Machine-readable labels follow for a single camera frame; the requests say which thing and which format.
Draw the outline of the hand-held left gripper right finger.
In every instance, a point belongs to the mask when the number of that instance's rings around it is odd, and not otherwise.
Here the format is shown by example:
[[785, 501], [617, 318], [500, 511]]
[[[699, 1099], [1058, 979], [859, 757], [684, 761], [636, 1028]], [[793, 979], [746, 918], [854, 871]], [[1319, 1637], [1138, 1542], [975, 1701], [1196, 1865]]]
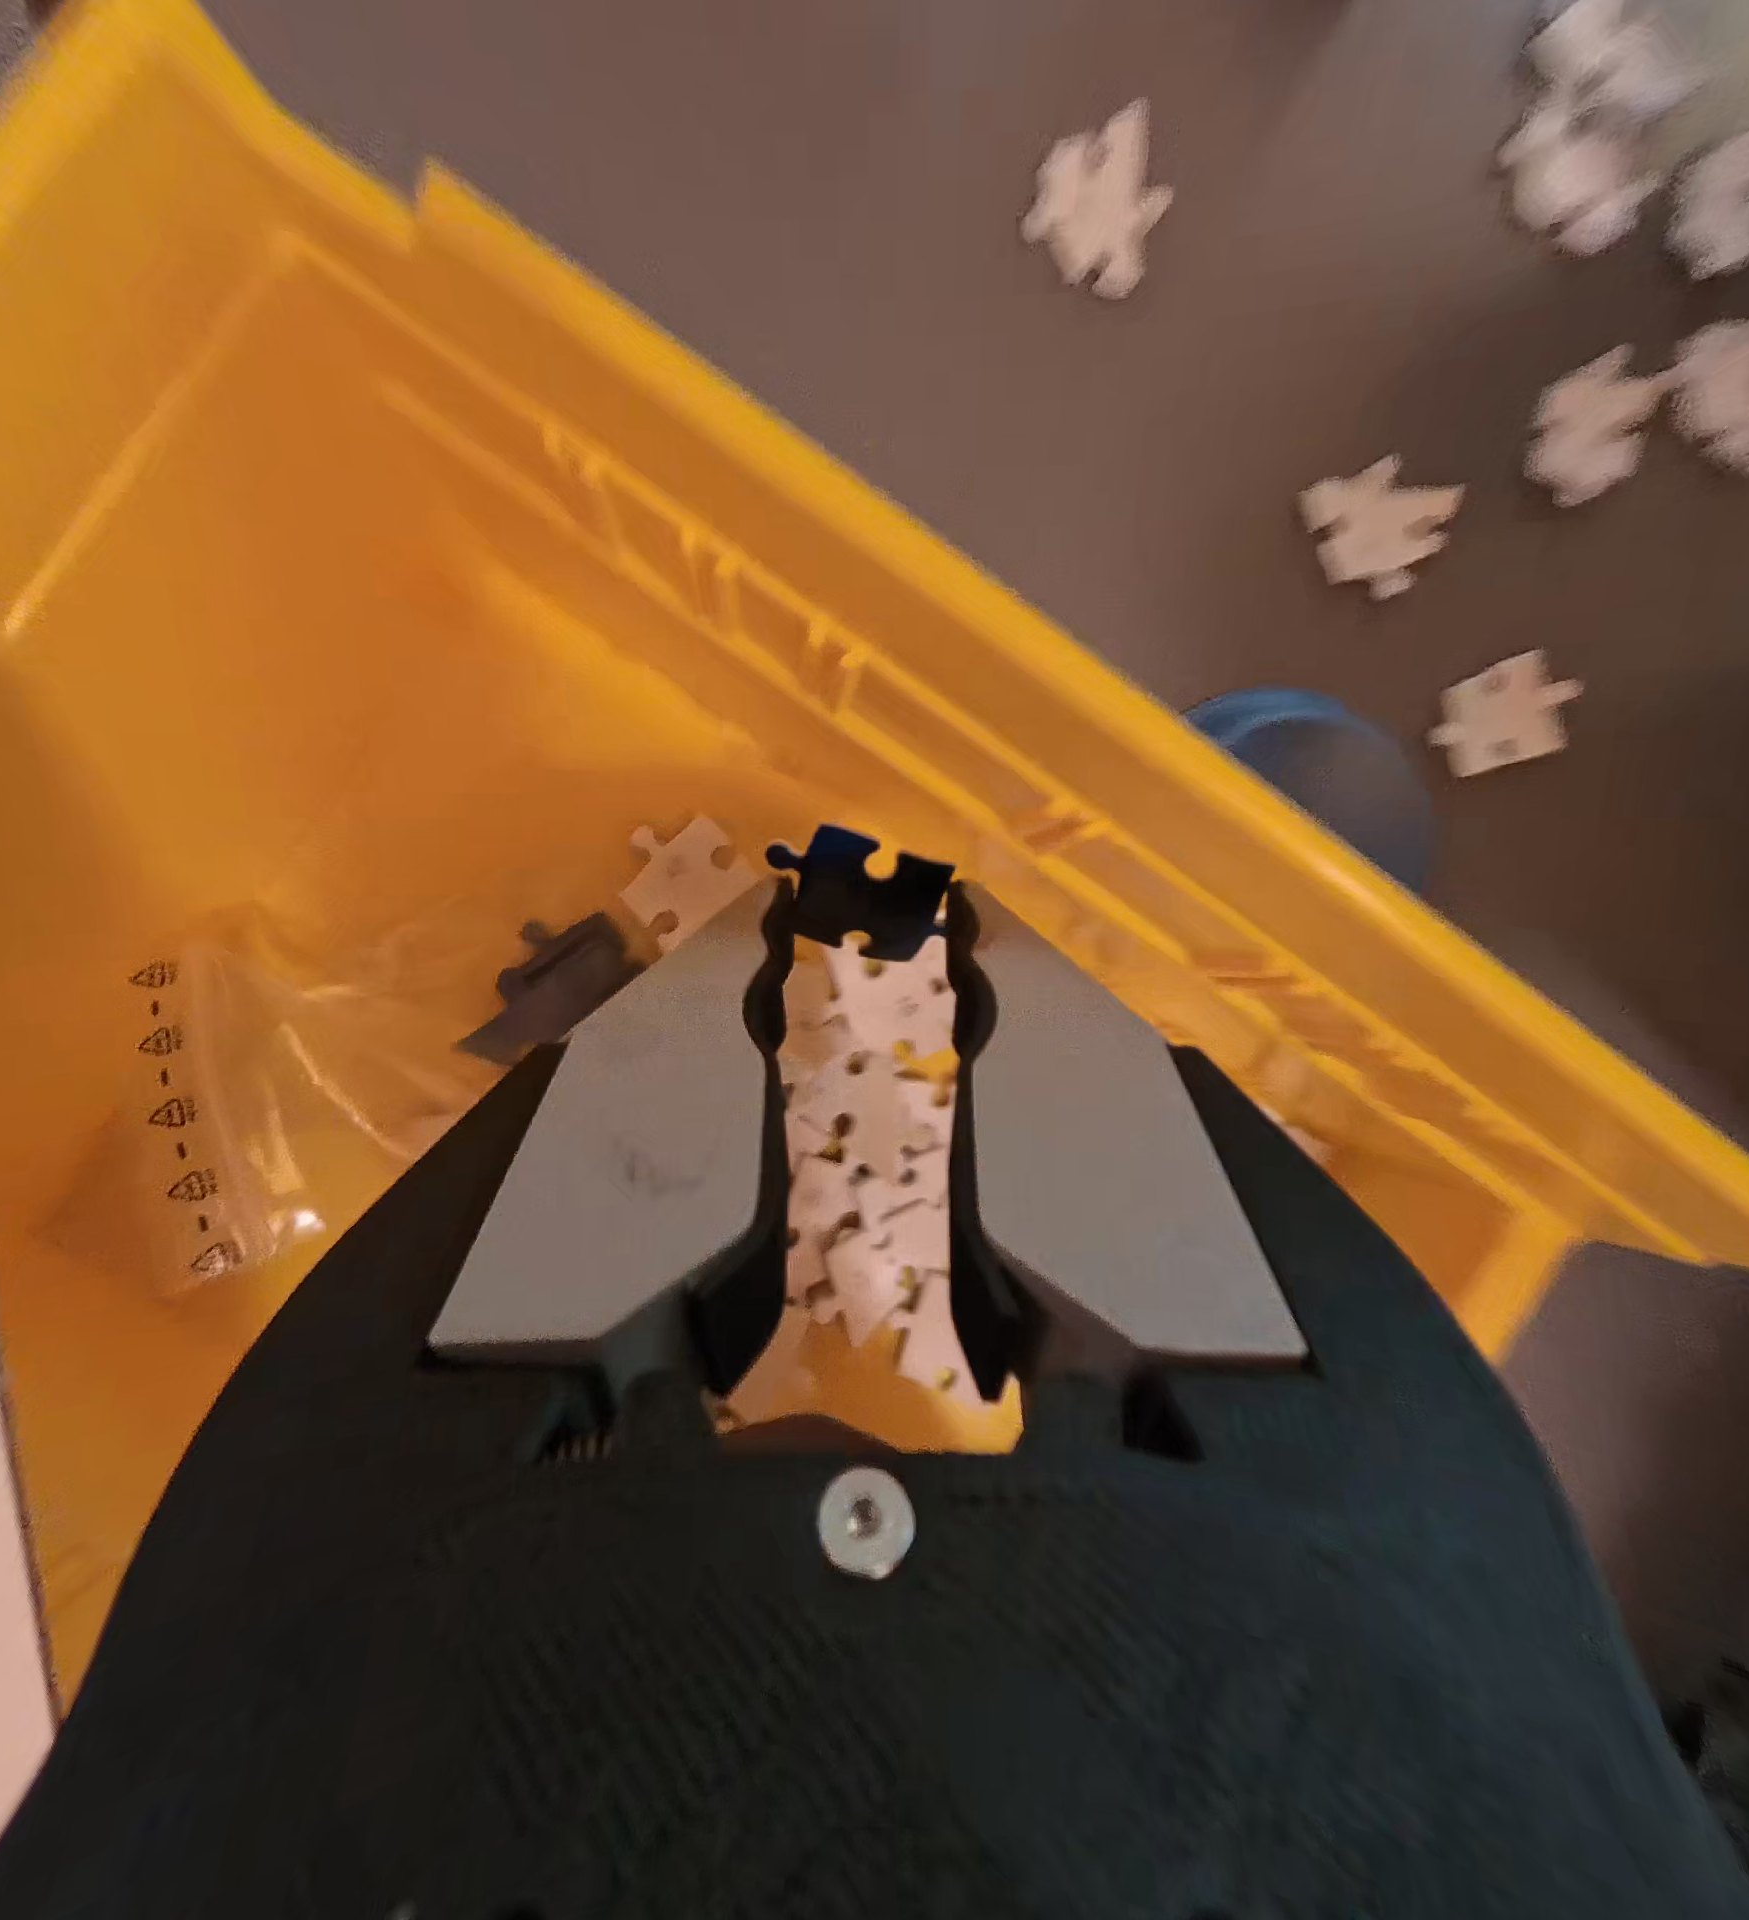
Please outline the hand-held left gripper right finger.
[[975, 1389], [1301, 1365], [1171, 1043], [975, 882], [949, 890], [945, 949], [949, 1300]]

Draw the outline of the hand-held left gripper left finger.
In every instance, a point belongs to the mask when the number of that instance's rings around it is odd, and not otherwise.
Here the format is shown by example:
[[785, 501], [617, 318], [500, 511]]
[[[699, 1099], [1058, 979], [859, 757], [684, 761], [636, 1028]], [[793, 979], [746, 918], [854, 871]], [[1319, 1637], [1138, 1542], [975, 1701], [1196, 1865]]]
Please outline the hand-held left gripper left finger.
[[763, 1355], [785, 1287], [793, 900], [759, 879], [572, 1030], [432, 1353], [592, 1367], [610, 1396], [649, 1372], [725, 1396]]

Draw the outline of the heap of white puzzle pieces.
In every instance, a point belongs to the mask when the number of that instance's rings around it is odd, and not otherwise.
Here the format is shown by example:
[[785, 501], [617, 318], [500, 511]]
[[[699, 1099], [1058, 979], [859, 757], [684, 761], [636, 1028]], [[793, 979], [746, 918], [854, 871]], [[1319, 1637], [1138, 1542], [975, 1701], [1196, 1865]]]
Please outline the heap of white puzzle pieces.
[[953, 1327], [955, 993], [948, 945], [909, 958], [801, 942], [784, 982], [785, 1290], [902, 1380], [977, 1405]]

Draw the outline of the blue puzzle piece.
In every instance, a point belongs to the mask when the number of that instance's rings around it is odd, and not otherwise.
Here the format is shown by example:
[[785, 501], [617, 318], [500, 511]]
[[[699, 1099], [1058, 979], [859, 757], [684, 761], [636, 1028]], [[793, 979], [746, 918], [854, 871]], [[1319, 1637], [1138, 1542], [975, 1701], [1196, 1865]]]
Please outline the blue puzzle piece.
[[793, 876], [798, 937], [840, 946], [861, 934], [868, 960], [902, 962], [944, 934], [955, 866], [902, 850], [890, 871], [876, 876], [868, 864], [878, 848], [874, 838], [836, 824], [815, 827], [805, 848], [789, 841], [765, 848], [768, 866]]

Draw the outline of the yellow plastic bin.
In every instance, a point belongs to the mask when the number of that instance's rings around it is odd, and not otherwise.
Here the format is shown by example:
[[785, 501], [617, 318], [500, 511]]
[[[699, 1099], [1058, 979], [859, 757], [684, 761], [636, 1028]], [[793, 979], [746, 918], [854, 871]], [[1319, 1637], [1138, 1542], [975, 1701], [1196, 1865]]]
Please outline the yellow plastic bin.
[[636, 827], [951, 858], [1327, 1150], [1500, 1357], [1584, 1241], [1749, 1268], [1749, 1154], [558, 254], [403, 197], [193, 3], [0, 99], [0, 1345], [69, 1704], [321, 1245], [152, 1296], [35, 1218], [130, 987], [618, 905]]

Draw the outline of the dark grey puzzle piece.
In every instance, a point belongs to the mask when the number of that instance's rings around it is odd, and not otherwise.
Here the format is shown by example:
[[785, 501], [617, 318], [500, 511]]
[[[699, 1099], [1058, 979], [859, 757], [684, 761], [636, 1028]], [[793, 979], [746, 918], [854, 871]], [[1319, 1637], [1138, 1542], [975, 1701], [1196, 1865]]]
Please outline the dark grey puzzle piece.
[[540, 1046], [563, 1043], [643, 970], [607, 912], [560, 928], [525, 923], [519, 938], [525, 955], [496, 975], [498, 1009], [456, 1043], [500, 1068]]

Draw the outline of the single white puzzle piece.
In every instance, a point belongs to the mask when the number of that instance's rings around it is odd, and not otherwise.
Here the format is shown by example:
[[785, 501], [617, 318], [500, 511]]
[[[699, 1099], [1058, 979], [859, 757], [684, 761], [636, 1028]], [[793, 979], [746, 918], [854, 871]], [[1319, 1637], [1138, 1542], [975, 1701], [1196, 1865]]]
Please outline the single white puzzle piece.
[[695, 816], [671, 835], [651, 826], [636, 827], [628, 848], [639, 870], [620, 887], [618, 900], [664, 955], [759, 879], [729, 833], [706, 816]]

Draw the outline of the scattered white puzzle pieces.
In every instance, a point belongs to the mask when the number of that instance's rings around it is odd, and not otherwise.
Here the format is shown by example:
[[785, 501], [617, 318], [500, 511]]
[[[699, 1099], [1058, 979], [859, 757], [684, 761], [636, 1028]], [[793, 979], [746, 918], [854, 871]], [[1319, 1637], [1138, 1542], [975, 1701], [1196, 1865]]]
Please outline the scattered white puzzle pieces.
[[[1749, 270], [1749, 125], [1677, 153], [1707, 72], [1652, 3], [1541, 3], [1528, 74], [1492, 167], [1516, 228], [1562, 257], [1591, 260], [1663, 206], [1661, 248], [1691, 286]], [[1151, 179], [1151, 108], [1135, 99], [1102, 125], [1054, 141], [1019, 218], [1059, 279], [1124, 299], [1175, 201]], [[1707, 466], [1749, 478], [1749, 316], [1714, 318], [1643, 370], [1631, 344], [1562, 373], [1534, 400], [1524, 476], [1557, 511], [1586, 508], [1643, 466], [1663, 421]], [[1331, 586], [1377, 601], [1415, 586], [1448, 542], [1460, 485], [1411, 485], [1397, 455], [1300, 489], [1293, 501]]]

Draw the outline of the clear plastic bag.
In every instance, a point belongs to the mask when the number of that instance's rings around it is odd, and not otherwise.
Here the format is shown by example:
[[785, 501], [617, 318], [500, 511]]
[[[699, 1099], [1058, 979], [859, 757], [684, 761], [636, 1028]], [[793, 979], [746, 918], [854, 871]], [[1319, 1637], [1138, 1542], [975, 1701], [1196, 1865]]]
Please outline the clear plastic bag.
[[35, 1218], [152, 1296], [246, 1276], [343, 1230], [498, 1079], [462, 1046], [498, 1006], [491, 925], [449, 908], [317, 938], [249, 905], [130, 987], [130, 1064]]

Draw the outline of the blue round plastic base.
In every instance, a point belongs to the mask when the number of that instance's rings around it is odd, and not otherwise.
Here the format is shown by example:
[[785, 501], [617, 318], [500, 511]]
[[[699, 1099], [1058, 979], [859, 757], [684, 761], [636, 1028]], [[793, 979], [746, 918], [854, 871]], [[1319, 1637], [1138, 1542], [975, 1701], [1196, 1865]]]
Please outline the blue round plastic base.
[[1228, 690], [1179, 714], [1382, 874], [1425, 894], [1432, 797], [1392, 735], [1331, 694], [1285, 685]]

